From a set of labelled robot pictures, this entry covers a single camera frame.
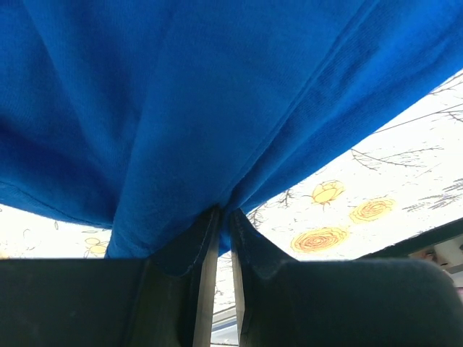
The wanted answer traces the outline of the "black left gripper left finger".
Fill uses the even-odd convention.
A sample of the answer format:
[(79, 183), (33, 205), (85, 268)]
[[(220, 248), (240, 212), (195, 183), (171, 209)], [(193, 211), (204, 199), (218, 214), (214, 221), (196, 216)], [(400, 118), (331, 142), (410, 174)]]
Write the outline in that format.
[(208, 346), (221, 212), (145, 259), (1, 262), (3, 346)]

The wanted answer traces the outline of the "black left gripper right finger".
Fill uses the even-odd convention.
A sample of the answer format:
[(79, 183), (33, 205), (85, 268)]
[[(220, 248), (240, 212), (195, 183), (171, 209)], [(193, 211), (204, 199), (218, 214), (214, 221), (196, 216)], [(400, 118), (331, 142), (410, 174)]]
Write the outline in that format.
[(444, 271), (402, 259), (303, 262), (230, 219), (241, 346), (460, 346), (462, 301)]

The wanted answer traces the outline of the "blue printed t shirt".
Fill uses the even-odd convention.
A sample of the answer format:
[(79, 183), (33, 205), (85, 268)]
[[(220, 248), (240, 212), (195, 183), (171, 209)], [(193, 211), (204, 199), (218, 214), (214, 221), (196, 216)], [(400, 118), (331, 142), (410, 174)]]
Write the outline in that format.
[(461, 68), (460, 1), (3, 1), (1, 203), (147, 257)]

